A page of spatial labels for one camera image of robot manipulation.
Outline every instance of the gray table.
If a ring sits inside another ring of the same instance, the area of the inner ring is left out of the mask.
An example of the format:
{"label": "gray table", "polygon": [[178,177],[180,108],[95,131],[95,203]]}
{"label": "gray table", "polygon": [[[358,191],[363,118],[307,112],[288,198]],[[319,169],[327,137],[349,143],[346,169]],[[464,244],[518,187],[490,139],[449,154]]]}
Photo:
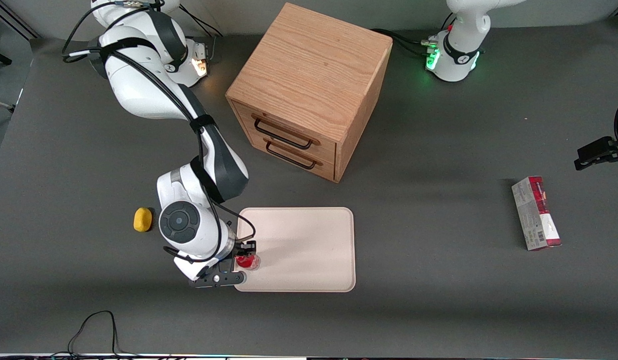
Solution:
{"label": "gray table", "polygon": [[[188,125],[127,114],[88,63],[41,41],[0,151],[0,353],[62,350],[110,309],[143,353],[618,359],[618,164],[573,166],[612,134],[616,20],[495,29],[456,84],[396,47],[340,184],[249,145],[224,92],[258,39],[218,41],[195,87],[251,174],[228,205],[350,208],[355,289],[190,289],[160,234],[131,227],[158,207],[156,178],[195,155]],[[524,248],[510,184],[531,175],[561,248]],[[76,350],[107,352],[107,321]]]}

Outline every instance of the red and white box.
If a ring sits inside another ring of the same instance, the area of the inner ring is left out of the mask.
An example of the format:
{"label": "red and white box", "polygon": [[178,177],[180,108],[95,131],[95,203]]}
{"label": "red and white box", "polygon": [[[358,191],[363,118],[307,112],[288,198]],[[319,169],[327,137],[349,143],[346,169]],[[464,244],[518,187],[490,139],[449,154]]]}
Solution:
{"label": "red and white box", "polygon": [[537,251],[562,245],[547,207],[542,176],[530,176],[512,186],[526,248]]}

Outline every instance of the black metal handle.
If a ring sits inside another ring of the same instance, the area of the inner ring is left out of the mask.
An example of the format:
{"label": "black metal handle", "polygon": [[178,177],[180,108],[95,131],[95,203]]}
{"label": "black metal handle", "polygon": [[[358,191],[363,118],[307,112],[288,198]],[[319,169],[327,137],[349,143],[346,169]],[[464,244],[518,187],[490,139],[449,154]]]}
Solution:
{"label": "black metal handle", "polygon": [[259,123],[261,123],[261,120],[256,118],[256,122],[254,123],[254,126],[256,127],[256,130],[258,130],[259,132],[261,132],[261,133],[263,133],[265,135],[268,135],[268,136],[272,137],[273,139],[276,139],[276,140],[282,141],[285,144],[291,145],[294,148],[298,148],[300,150],[307,150],[311,146],[311,144],[313,144],[313,140],[309,140],[309,142],[307,142],[306,145],[300,145],[297,142],[290,141],[289,139],[285,139],[284,137],[276,135],[276,134],[270,132],[269,130],[264,130],[263,128],[258,127]]}
{"label": "black metal handle", "polygon": [[268,151],[268,153],[270,153],[271,155],[273,155],[275,157],[279,157],[282,160],[286,160],[287,162],[290,162],[290,163],[294,164],[295,166],[299,166],[299,167],[303,168],[304,170],[311,170],[311,169],[315,168],[315,164],[317,164],[317,162],[315,160],[312,161],[309,166],[305,165],[305,164],[302,164],[301,162],[297,162],[294,159],[291,159],[290,157],[286,157],[285,155],[282,155],[279,152],[275,152],[275,151],[271,150],[269,148],[270,146],[271,146],[271,142],[267,141],[267,151]]}

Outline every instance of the wooden drawer cabinet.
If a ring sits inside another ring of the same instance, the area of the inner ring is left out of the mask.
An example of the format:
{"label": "wooden drawer cabinet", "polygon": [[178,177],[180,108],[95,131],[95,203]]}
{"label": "wooden drawer cabinet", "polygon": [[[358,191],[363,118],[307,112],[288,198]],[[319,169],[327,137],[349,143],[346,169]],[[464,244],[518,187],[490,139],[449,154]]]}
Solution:
{"label": "wooden drawer cabinet", "polygon": [[227,100],[254,148],[338,183],[380,95],[391,45],[286,4]]}

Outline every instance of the yellow object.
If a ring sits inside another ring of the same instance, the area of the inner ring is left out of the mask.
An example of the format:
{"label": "yellow object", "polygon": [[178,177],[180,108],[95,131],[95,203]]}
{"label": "yellow object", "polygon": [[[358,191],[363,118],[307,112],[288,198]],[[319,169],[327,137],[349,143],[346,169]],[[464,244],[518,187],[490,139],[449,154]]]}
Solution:
{"label": "yellow object", "polygon": [[146,207],[140,207],[135,211],[135,215],[133,216],[133,228],[136,231],[144,233],[145,231],[149,231],[152,221],[153,215],[151,214],[151,210]]}

